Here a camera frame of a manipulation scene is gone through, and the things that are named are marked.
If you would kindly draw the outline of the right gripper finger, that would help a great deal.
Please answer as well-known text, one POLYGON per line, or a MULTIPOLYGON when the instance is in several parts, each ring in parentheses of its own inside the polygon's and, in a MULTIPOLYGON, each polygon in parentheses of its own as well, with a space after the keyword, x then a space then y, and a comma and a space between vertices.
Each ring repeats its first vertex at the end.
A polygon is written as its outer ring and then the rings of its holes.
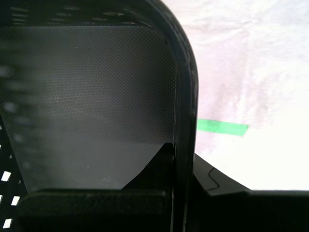
POLYGON ((174 146, 164 144, 120 190, 48 189, 18 205, 24 232, 168 232, 174 146))
POLYGON ((308 230, 308 191, 250 190, 195 155, 187 231, 308 230))

